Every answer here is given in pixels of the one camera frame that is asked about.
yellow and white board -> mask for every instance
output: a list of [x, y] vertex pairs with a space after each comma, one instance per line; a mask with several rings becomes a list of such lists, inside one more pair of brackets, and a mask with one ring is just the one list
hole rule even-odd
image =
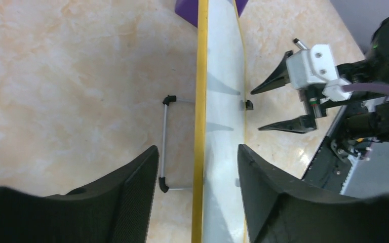
[[200, 0], [192, 242], [243, 242], [245, 57], [235, 2]]

black plastic clip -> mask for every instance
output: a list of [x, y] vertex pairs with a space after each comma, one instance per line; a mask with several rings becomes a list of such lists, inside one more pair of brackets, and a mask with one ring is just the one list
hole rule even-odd
[[171, 102], [176, 102], [177, 101], [177, 96], [176, 95], [168, 95], [164, 100], [163, 104], [169, 106]]
[[251, 100], [245, 101], [245, 110], [254, 110], [254, 105]]
[[166, 193], [169, 191], [169, 186], [166, 185], [166, 177], [159, 177], [159, 187], [163, 193]]

marble floor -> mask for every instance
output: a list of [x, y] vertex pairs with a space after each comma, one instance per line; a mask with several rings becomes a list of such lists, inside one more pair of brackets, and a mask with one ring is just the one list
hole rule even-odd
[[[174, 0], [0, 1], [0, 185], [64, 194], [162, 146], [195, 98], [197, 30]], [[167, 182], [191, 185], [193, 105], [172, 105]], [[148, 242], [188, 242], [191, 192], [156, 189]]]

beige marble surface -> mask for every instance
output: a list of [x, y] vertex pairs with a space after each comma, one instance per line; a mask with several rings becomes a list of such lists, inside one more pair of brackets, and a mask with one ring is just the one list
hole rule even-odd
[[[173, 0], [0, 1], [0, 185], [67, 193], [162, 146], [195, 98], [196, 29]], [[192, 179], [194, 107], [169, 116], [169, 184]], [[188, 242], [191, 193], [156, 189], [149, 242]]]
[[263, 125], [305, 114], [299, 96], [290, 85], [258, 95], [249, 92], [276, 68], [284, 53], [298, 51], [292, 40], [307, 46], [330, 44], [336, 64], [363, 59], [352, 36], [328, 0], [250, 0], [240, 18], [247, 55], [246, 142], [265, 160], [301, 177], [320, 145], [338, 108], [317, 120], [318, 130], [304, 135], [257, 130]]

black rubber cover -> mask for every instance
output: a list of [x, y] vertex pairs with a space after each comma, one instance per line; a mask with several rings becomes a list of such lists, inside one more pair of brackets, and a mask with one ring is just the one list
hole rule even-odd
[[254, 104], [251, 100], [245, 101], [245, 109], [246, 110], [254, 110]]
[[0, 187], [0, 242], [145, 242], [158, 164], [152, 146], [67, 195]]
[[175, 102], [175, 101], [177, 101], [177, 96], [176, 95], [168, 95], [168, 96], [166, 96], [166, 98], [163, 100], [163, 104], [164, 105], [167, 105], [167, 106], [169, 106], [169, 104], [171, 103], [171, 102]]
[[163, 193], [166, 193], [169, 191], [169, 186], [166, 185], [166, 177], [159, 177], [159, 187]]

